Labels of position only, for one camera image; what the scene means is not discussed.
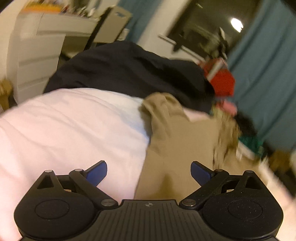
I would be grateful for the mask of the tan t-shirt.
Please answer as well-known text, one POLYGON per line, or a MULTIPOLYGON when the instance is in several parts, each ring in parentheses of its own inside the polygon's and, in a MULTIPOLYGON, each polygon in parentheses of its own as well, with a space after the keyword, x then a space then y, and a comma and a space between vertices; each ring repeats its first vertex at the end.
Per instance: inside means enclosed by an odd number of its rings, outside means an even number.
POLYGON ((152 136, 134 197, 140 200, 175 199, 180 202, 198 189, 191 163, 232 175, 254 171, 262 181, 259 161, 238 158, 241 134, 237 122, 215 109, 213 117, 191 120, 181 104, 168 93, 154 93, 142 107, 151 116, 152 136))

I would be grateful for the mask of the pastel bed sheet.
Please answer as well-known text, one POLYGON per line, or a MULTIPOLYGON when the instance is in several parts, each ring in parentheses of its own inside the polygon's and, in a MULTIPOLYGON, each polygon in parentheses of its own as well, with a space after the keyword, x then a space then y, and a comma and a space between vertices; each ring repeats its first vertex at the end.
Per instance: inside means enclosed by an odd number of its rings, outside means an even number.
POLYGON ((98 89, 60 89, 1 115, 1 240, 19 240, 14 210, 46 169, 66 174, 100 160, 102 187, 133 197, 149 144, 151 121, 136 97, 98 89))

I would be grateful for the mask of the green garment in pile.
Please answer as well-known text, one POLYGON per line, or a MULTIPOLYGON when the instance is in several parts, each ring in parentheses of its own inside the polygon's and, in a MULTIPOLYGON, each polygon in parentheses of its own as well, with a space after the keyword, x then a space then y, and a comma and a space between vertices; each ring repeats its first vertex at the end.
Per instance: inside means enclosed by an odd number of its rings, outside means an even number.
POLYGON ((261 156, 263 154, 263 141, 258 139, 257 136, 242 135, 238 140, 256 155, 261 156))

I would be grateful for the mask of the black garment in pile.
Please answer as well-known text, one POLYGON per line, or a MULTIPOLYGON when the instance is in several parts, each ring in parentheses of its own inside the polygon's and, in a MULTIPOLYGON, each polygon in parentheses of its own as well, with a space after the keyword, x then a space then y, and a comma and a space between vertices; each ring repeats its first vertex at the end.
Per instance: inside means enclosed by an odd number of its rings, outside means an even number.
POLYGON ((247 116, 245 116, 244 114, 238 112, 234 116, 234 120, 236 120, 243 135, 247 135, 247 136, 257 135, 257 130, 255 129, 252 120, 247 116))

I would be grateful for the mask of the pink garment in pile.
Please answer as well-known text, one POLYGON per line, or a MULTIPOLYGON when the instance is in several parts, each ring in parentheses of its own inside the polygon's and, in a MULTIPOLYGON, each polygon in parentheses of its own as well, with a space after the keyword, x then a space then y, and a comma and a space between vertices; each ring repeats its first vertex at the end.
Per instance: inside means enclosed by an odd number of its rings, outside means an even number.
POLYGON ((231 116, 236 116, 238 112, 237 106, 227 100, 222 100, 218 102, 216 104, 216 107, 222 109, 223 111, 227 112, 231 116))

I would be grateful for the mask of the red garment on stand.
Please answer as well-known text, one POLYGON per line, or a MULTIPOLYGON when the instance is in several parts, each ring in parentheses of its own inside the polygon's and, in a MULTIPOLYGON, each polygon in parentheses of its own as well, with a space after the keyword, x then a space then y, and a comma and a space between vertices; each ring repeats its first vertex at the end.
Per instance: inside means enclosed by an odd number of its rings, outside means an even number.
POLYGON ((223 58, 210 59, 201 63, 206 79, 213 86, 216 97, 230 97, 234 94, 235 79, 223 58))

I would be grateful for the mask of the black garment on bed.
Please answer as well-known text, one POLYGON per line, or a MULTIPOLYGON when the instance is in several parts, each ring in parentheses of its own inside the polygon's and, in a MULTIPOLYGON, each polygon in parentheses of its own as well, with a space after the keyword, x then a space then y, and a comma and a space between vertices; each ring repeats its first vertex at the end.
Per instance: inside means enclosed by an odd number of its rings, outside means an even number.
POLYGON ((62 88, 94 88, 146 98, 169 93, 186 108, 210 113, 215 90, 193 61, 168 59, 129 41, 85 50, 49 78, 45 93, 62 88))

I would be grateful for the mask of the right teal curtain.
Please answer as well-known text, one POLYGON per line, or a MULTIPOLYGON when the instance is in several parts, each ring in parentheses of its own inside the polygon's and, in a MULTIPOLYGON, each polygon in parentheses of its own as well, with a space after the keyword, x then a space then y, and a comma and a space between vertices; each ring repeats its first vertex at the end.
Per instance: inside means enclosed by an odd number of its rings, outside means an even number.
POLYGON ((236 84, 233 101, 258 137, 274 149, 295 150, 295 11, 263 1, 228 59, 236 84))

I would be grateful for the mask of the teal curtain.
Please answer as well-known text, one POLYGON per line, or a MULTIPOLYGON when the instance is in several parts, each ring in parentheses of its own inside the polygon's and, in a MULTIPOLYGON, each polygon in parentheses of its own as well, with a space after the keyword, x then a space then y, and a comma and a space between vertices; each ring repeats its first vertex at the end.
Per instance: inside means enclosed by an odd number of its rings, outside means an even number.
POLYGON ((161 0, 121 0, 118 2, 119 7, 132 14, 132 18, 125 27, 127 41, 138 42, 161 3, 161 0))
POLYGON ((236 84, 233 101, 258 137, 274 149, 295 150, 295 11, 263 1, 228 59, 236 84))

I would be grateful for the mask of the dark window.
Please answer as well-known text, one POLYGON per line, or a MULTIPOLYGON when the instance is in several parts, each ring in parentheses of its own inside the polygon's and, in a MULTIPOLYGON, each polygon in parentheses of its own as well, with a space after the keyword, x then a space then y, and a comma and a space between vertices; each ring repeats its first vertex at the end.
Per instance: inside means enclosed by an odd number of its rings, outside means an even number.
POLYGON ((189 1, 167 37, 173 52, 185 47, 197 55, 228 55, 253 21, 261 1, 189 1))

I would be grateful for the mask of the white vanity dresser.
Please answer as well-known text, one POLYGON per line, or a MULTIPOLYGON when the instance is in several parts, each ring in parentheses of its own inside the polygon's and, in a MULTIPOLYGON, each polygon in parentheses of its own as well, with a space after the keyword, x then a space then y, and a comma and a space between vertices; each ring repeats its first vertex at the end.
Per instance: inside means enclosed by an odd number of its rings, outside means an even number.
POLYGON ((43 93, 56 72, 65 37, 89 37, 97 21, 47 13, 20 13, 11 33, 6 62, 14 99, 22 103, 43 93))

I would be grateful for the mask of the grey backed chair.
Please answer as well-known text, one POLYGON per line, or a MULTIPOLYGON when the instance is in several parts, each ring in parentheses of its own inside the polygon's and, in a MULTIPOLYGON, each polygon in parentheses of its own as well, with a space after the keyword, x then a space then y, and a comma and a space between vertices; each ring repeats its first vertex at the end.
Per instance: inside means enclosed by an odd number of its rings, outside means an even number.
POLYGON ((132 13, 120 6, 108 7, 101 15, 84 50, 90 49, 94 44, 108 44, 116 41, 131 18, 132 13))

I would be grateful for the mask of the left teal curtain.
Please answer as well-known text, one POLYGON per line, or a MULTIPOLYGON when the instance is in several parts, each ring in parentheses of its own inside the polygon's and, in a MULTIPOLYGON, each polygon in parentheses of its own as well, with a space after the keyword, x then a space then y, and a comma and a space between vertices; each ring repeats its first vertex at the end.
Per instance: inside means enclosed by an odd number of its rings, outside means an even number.
POLYGON ((119 7, 132 14, 132 18, 125 27, 127 41, 138 42, 161 3, 161 0, 121 0, 118 2, 119 7))

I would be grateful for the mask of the orange tray on dresser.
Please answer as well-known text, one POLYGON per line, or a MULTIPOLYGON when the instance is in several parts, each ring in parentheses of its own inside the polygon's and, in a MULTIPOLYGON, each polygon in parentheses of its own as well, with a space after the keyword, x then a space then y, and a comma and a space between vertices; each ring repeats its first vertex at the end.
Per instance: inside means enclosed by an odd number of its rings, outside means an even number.
POLYGON ((27 5, 21 13, 60 13, 63 7, 56 4, 34 4, 27 5))

